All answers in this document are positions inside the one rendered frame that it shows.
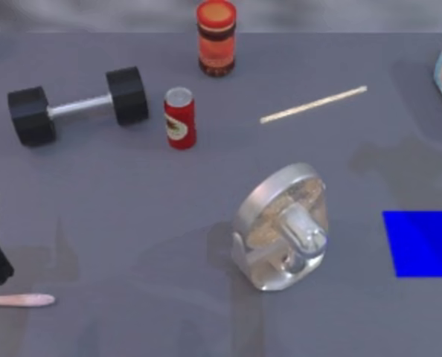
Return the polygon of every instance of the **red jar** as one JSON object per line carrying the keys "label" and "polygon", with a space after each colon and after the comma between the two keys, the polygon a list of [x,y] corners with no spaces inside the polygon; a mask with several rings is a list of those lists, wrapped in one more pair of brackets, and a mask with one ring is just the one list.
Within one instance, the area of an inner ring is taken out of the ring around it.
{"label": "red jar", "polygon": [[199,67],[211,77],[229,74],[235,64],[236,7],[226,0],[207,0],[197,10]]}
{"label": "red jar", "polygon": [[195,108],[189,89],[170,89],[164,98],[164,116],[167,137],[171,147],[178,150],[191,148],[196,143]]}

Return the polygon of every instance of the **dumbbell handle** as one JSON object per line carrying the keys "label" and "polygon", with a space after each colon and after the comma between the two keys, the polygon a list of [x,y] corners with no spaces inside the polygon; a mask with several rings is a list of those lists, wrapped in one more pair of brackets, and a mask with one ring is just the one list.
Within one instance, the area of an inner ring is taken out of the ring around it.
{"label": "dumbbell handle", "polygon": [[99,97],[78,100],[77,102],[63,104],[61,106],[48,107],[48,114],[51,119],[73,115],[84,112],[87,109],[96,109],[103,106],[112,105],[111,94],[101,95]]}

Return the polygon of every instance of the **can top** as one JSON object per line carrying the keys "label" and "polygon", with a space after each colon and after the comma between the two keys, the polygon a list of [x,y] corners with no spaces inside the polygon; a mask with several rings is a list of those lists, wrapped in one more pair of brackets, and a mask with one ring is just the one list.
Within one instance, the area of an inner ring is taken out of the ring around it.
{"label": "can top", "polygon": [[196,17],[202,27],[227,30],[236,22],[236,7],[227,0],[206,0],[198,6]]}
{"label": "can top", "polygon": [[184,108],[193,101],[193,93],[187,88],[175,87],[167,91],[164,99],[168,106]]}

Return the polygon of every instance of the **orange lid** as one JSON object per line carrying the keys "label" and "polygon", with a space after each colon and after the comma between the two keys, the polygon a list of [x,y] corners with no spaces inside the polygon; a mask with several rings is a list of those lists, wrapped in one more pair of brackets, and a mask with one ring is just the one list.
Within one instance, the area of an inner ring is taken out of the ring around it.
{"label": "orange lid", "polygon": [[236,22],[236,7],[227,0],[206,0],[196,9],[201,26],[227,28]]}

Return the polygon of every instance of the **wooden stick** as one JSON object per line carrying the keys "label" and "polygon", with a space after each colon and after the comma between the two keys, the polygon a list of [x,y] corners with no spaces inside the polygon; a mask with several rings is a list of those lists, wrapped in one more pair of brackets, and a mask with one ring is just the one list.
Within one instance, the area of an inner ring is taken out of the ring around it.
{"label": "wooden stick", "polygon": [[20,294],[0,296],[0,306],[9,307],[43,307],[52,305],[56,298],[44,294]]}

